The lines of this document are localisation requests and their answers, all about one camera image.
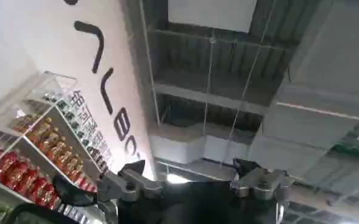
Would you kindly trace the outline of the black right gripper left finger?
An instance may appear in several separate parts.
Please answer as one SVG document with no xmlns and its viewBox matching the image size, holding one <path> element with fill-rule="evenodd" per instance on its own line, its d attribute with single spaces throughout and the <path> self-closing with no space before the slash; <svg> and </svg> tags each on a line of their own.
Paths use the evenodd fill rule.
<svg viewBox="0 0 359 224">
<path fill-rule="evenodd" d="M 137 201 L 140 194 L 147 198 L 161 195 L 163 183 L 152 181 L 143 176 L 145 160 L 127 163 L 118 173 L 108 171 L 101 175 L 98 182 L 98 201 L 114 199 Z"/>
</svg>

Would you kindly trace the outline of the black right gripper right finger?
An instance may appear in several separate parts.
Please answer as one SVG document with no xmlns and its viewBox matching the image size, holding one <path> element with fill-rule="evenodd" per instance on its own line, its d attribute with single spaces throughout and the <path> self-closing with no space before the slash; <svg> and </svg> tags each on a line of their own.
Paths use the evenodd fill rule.
<svg viewBox="0 0 359 224">
<path fill-rule="evenodd" d="M 269 200 L 289 200 L 291 177 L 287 171 L 275 169 L 268 170 L 255 161 L 234 158 L 233 167 L 237 172 L 237 178 L 230 182 L 230 188 L 241 198 L 247 197 L 250 192 L 256 198 Z"/>
</svg>

